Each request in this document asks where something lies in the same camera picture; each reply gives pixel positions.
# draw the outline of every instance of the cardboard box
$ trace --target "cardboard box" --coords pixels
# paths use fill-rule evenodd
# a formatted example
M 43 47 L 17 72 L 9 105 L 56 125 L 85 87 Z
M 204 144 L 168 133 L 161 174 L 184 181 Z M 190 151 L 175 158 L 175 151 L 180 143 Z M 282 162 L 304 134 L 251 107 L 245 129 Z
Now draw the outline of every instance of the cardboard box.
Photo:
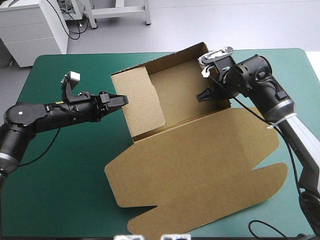
M 253 170 L 278 147 L 274 130 L 228 100 L 197 101 L 207 52 L 202 42 L 111 76 L 134 144 L 105 173 L 120 207 L 157 206 L 128 223 L 147 240 L 261 203 L 287 176 L 284 163 Z

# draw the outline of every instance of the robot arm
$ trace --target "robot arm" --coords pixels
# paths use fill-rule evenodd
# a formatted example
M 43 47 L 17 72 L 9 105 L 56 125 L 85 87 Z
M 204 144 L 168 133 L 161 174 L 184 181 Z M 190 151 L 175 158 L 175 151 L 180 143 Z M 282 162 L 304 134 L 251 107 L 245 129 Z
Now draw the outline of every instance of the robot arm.
M 199 58 L 202 75 L 214 82 L 198 100 L 225 100 L 238 94 L 249 97 L 263 118 L 278 127 L 303 166 L 299 187 L 301 209 L 320 236 L 320 141 L 299 120 L 294 101 L 272 75 L 270 63 L 255 55 L 235 63 L 233 49 L 225 47 Z
M 69 72 L 61 81 L 62 101 L 49 104 L 19 102 L 4 114 L 0 127 L 0 187 L 11 172 L 17 169 L 29 142 L 37 133 L 84 122 L 99 122 L 105 115 L 128 103 L 125 95 L 88 91 L 73 95 L 80 75 Z

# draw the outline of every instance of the box flap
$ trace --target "box flap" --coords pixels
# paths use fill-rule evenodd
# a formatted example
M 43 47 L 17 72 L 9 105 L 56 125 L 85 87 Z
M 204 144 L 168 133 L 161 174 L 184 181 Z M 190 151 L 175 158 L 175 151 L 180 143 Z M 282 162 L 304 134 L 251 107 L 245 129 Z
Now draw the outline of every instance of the box flap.
M 254 167 L 278 146 L 275 130 L 244 108 L 229 108 L 135 142 L 105 172 L 119 206 L 157 206 L 128 224 L 153 240 L 274 195 L 287 166 Z
M 111 76 L 119 95 L 127 95 L 130 104 L 122 107 L 132 137 L 166 124 L 155 87 L 144 66 Z

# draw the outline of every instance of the cable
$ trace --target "cable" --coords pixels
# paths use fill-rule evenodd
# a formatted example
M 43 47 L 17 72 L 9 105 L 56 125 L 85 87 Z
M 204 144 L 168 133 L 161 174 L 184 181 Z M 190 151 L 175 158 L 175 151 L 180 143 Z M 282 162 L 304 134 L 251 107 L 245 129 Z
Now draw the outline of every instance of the cable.
M 218 84 L 219 87 L 221 87 L 232 99 L 234 99 L 238 104 L 240 104 L 243 108 L 245 108 L 248 112 L 250 112 L 251 114 L 253 114 L 256 118 L 258 118 L 259 120 L 261 120 L 262 122 L 268 124 L 268 125 L 271 125 L 271 122 L 263 119 L 262 117 L 260 117 L 258 114 L 256 114 L 254 111 L 252 111 L 250 108 L 248 108 L 246 105 L 244 105 L 240 100 L 238 100 L 235 96 L 233 96 L 220 82 L 218 82 L 215 78 L 213 78 L 212 76 L 209 76 L 216 84 Z M 281 130 L 277 127 L 274 127 L 274 129 L 278 132 L 278 134 L 282 137 L 283 141 L 285 142 L 285 145 L 288 149 L 288 152 L 289 152 L 289 155 L 290 155 L 290 160 L 291 160 L 291 164 L 292 164 L 292 168 L 293 168 L 293 175 L 294 175 L 294 182 L 295 182 L 295 186 L 296 186 L 296 189 L 297 189 L 297 192 L 298 192 L 298 195 L 299 195 L 299 198 L 301 199 L 301 208 L 304 209 L 305 213 L 307 213 L 309 216 L 311 215 L 310 212 L 309 212 L 309 209 L 307 208 L 305 202 L 304 202 L 304 198 L 302 197 L 302 193 L 301 193 L 301 189 L 300 189 L 300 186 L 299 186 L 299 179 L 298 179 L 298 173 L 297 173 L 297 167 L 296 167 L 296 164 L 295 164 L 295 159 L 294 159 L 294 155 L 292 153 L 292 149 L 289 145 L 289 142 L 287 140 L 287 138 L 285 137 L 285 135 L 281 132 Z M 254 222 L 259 222 L 259 223 L 262 223 L 262 224 L 265 224 L 267 225 L 268 227 L 274 229 L 275 231 L 277 231 L 278 233 L 280 233 L 281 235 L 283 233 L 281 233 L 279 230 L 277 230 L 275 227 L 269 225 L 268 223 L 266 222 L 263 222 L 263 221 L 260 221 L 260 220 L 253 220 Z M 251 230 L 251 224 L 254 223 L 254 222 L 250 222 L 249 225 L 248 225 L 248 228 L 249 228 L 249 231 L 250 233 L 255 237 L 257 238 L 258 240 L 260 239 L 257 235 L 255 235 L 252 230 Z
M 64 10 L 64 9 L 60 9 L 60 10 L 61 10 L 62 12 L 64 12 L 64 13 L 68 14 L 72 20 L 75 20 L 75 19 L 70 15 L 70 13 L 68 13 L 66 10 Z M 86 22 L 86 27 L 85 27 L 84 31 L 81 31 L 81 32 L 80 32 L 80 28 L 77 27 L 77 28 L 78 28 L 78 32 L 74 32 L 74 31 L 70 31 L 70 30 L 69 30 L 69 32 L 70 32 L 70 33 L 73 33 L 73 34 L 83 34 L 84 32 L 87 31 L 88 26 L 89 26 L 89 18 L 88 18 L 88 20 L 87 20 L 87 22 Z
M 260 238 L 259 236 L 257 236 L 257 235 L 252 231 L 251 225 L 252 225 L 253 223 L 260 223 L 260 224 L 266 225 L 267 227 L 275 230 L 278 234 L 280 234 L 282 237 L 284 237 L 284 239 L 290 240 L 285 234 L 283 234 L 281 231 L 279 231 L 278 229 L 276 229 L 274 226 L 271 226 L 270 224 L 268 224 L 268 223 L 266 223 L 266 222 L 264 222 L 264 221 L 261 221 L 261 220 L 252 220 L 252 221 L 250 221 L 249 224 L 248 224 L 248 229 L 249 229 L 250 233 L 252 234 L 252 236 L 254 236 L 254 237 L 255 237 L 256 239 L 258 239 L 258 240 L 261 240 L 262 238 Z
M 49 4 L 50 4 L 50 6 L 52 7 L 52 9 L 55 11 L 55 14 L 58 16 L 58 19 L 60 20 L 60 23 L 61 23 L 61 25 L 62 25 L 62 27 L 63 27 L 63 30 L 64 30 L 64 32 L 65 32 L 65 34 L 67 34 L 67 36 L 70 38 L 70 39 L 72 39 L 72 40 L 78 40 L 79 38 L 80 38 L 80 29 L 79 29 L 79 27 L 78 27 L 78 30 L 79 30 L 79 35 L 78 35 L 78 37 L 77 38 L 73 38 L 72 36 L 70 36 L 69 35 L 69 33 L 67 32 L 67 30 L 65 29 L 65 26 L 64 26 L 64 24 L 62 23 L 62 20 L 61 20 L 61 18 L 60 18 L 60 16 L 59 16 L 59 14 L 58 14 L 58 12 L 57 12 L 57 10 L 55 9 L 55 7 L 51 4 L 51 2 L 49 1 L 49 0 L 46 0 Z
M 24 166 L 30 165 L 30 164 L 34 163 L 35 161 L 39 160 L 40 158 L 42 158 L 49 151 L 51 146 L 54 144 L 55 140 L 57 139 L 57 137 L 58 137 L 58 135 L 60 133 L 60 130 L 61 130 L 61 128 L 59 128 L 58 131 L 56 131 L 56 134 L 55 134 L 53 140 L 51 141 L 49 146 L 46 148 L 46 150 L 40 156 L 38 156 L 37 158 L 35 158 L 35 159 L 33 159 L 33 160 L 31 160 L 31 161 L 29 161 L 27 163 L 20 164 L 18 167 L 24 167 Z

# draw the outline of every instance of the green mat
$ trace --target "green mat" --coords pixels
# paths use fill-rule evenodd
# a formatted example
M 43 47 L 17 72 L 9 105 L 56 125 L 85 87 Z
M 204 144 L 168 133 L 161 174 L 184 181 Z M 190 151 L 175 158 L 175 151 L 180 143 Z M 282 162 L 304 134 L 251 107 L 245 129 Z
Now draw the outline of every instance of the green mat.
M 305 53 L 300 49 L 241 50 L 234 53 L 234 58 L 239 62 L 256 53 L 268 58 L 275 77 L 296 102 L 298 116 L 316 136 L 320 136 L 320 83 Z M 41 56 L 34 64 L 18 101 L 33 104 L 59 101 L 60 80 L 68 71 L 81 73 L 75 93 L 114 93 L 110 74 L 165 54 Z M 252 106 L 248 99 L 240 99 Z M 38 134 L 31 141 L 23 162 L 41 154 L 55 133 L 56 130 L 52 130 Z M 104 117 L 99 123 L 88 122 L 63 128 L 55 144 L 41 160 L 19 168 L 7 179 L 1 196 L 3 235 L 111 237 L 128 234 L 128 220 L 150 208 L 118 207 L 104 168 L 131 144 L 121 111 Z M 195 229 L 191 232 L 192 236 L 250 236 L 247 225 L 252 219 L 267 221 L 288 236 L 311 233 L 299 208 L 289 154 L 281 141 L 280 147 L 258 167 L 276 162 L 285 162 L 289 166 L 289 173 L 283 188 L 275 196 Z M 276 233 L 260 225 L 255 225 L 254 229 L 262 236 L 276 236 Z

